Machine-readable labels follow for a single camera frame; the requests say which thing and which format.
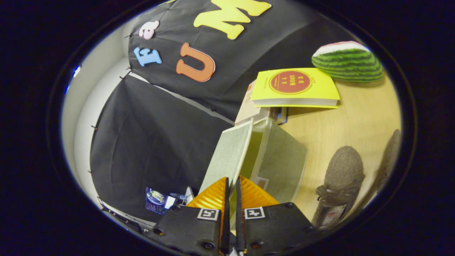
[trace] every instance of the shoe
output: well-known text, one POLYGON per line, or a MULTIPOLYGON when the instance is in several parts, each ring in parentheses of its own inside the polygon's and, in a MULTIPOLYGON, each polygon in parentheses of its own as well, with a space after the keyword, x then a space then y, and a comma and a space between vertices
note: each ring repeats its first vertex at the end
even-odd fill
POLYGON ((365 206, 371 201, 376 192, 379 193, 384 187, 384 185, 387 183, 387 180, 392 174, 392 170, 398 158, 400 144, 401 132, 397 129, 394 131, 392 137, 387 143, 387 146, 385 147, 384 155, 382 157, 381 164, 379 165, 376 179, 374 180, 373 185, 371 185, 371 188, 368 191, 368 193, 359 203, 357 211, 363 210, 365 206))
POLYGON ((339 148, 330 160, 324 185, 316 189, 319 205, 312 224, 321 230, 338 224, 354 205, 364 178, 359 153, 350 146, 339 148))

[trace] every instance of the black cloth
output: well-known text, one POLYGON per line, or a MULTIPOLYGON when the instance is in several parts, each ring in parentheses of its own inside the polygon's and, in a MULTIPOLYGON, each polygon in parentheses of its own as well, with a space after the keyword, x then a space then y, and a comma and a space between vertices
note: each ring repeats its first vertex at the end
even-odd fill
POLYGON ((94 133, 90 166, 102 201, 156 222, 146 187, 185 194, 200 189, 221 132, 231 124, 131 76, 108 98, 94 133))
POLYGON ((314 10, 294 1, 269 0, 270 9, 249 16, 250 23, 236 23, 244 31, 230 40, 222 31, 208 26, 195 27, 195 18, 203 12, 219 10, 210 0, 176 0, 142 14, 129 39, 129 61, 133 73, 150 83, 194 99, 223 116, 235 120, 248 84, 259 71, 314 67, 311 56, 322 45, 352 40, 353 37, 314 10), (139 36, 146 22, 160 21, 151 39, 139 36), (176 73, 177 62, 201 70, 203 64, 190 56, 181 57, 183 43, 208 54, 216 69, 210 80, 197 82, 176 73), (142 67, 133 50, 157 50, 162 63, 142 67))

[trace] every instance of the red circle emblem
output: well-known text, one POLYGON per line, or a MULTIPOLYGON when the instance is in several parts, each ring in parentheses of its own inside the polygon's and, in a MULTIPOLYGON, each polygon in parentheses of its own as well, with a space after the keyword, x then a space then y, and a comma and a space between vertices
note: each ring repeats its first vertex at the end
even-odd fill
POLYGON ((275 74, 270 79, 269 86, 278 93, 294 94, 308 90, 311 79, 303 72, 287 70, 275 74))

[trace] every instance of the watermelon slice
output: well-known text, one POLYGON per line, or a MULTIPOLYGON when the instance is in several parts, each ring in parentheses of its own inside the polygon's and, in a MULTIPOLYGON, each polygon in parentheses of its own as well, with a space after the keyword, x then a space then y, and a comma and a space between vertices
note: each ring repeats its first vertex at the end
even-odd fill
POLYGON ((384 76, 379 60, 354 41, 324 45, 313 54, 311 62, 332 78, 347 82, 375 82, 384 76))

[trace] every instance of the green striped rind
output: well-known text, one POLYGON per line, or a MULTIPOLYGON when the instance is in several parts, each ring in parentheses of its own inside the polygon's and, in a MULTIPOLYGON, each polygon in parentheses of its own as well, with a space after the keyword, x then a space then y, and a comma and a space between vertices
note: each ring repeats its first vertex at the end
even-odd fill
POLYGON ((384 70, 371 52, 347 49, 313 56, 311 62, 331 77, 347 82, 375 82, 384 70))

